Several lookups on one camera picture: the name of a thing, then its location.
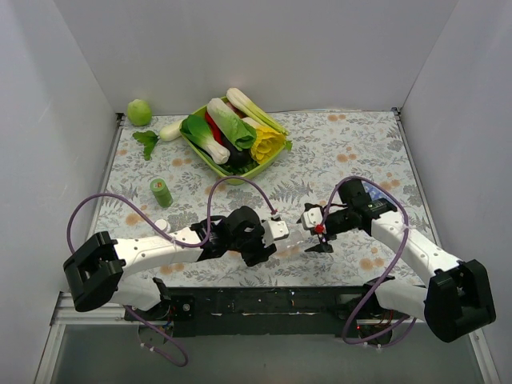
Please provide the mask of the clear pill organizer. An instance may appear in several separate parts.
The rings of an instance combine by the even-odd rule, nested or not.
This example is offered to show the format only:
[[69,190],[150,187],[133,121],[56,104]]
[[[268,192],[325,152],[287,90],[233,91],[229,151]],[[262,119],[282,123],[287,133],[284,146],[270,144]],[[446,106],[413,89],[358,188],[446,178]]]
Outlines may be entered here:
[[281,253],[291,250],[295,246],[299,246],[304,241],[305,238],[303,233],[294,231],[291,232],[286,238],[277,240],[274,244],[276,245],[277,252]]

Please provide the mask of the white cap pill bottle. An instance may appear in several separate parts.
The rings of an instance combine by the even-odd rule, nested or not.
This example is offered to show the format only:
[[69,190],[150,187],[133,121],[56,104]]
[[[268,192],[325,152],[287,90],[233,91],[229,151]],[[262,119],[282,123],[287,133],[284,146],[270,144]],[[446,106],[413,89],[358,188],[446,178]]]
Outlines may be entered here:
[[169,233],[170,232],[170,224],[168,223],[167,220],[165,219],[158,219],[154,222],[154,224],[156,225],[157,228],[159,228],[161,231],[165,232],[165,233]]

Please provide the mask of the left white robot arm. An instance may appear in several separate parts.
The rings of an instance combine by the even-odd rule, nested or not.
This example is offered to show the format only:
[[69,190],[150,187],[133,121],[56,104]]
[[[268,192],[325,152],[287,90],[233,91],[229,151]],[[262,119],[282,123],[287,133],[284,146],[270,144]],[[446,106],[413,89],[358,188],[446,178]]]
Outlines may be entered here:
[[282,221],[261,220],[248,206],[229,216],[215,216],[165,237],[112,239],[108,232],[89,238],[64,262],[74,308],[89,312],[107,304],[133,306],[154,320],[170,310],[164,285],[139,282],[134,275],[176,263],[220,258],[227,251],[240,253],[247,266],[265,262],[286,238]]

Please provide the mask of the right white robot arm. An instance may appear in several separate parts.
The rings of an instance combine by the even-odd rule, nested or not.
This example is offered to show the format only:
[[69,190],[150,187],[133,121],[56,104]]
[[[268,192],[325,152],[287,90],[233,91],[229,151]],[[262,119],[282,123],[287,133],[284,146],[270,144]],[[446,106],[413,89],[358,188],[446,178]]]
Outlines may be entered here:
[[364,178],[348,177],[336,185],[336,211],[329,205],[306,204],[299,223],[318,236],[311,251],[329,253],[337,235],[361,230],[395,253],[394,262],[404,261],[422,281],[421,286],[403,284],[389,271],[366,284],[366,293],[352,309],[343,332],[363,310],[372,318],[387,311],[425,322],[443,342],[493,323],[494,300],[486,268],[477,260],[465,262],[444,251],[409,223],[399,201],[390,194],[373,198],[364,188]]

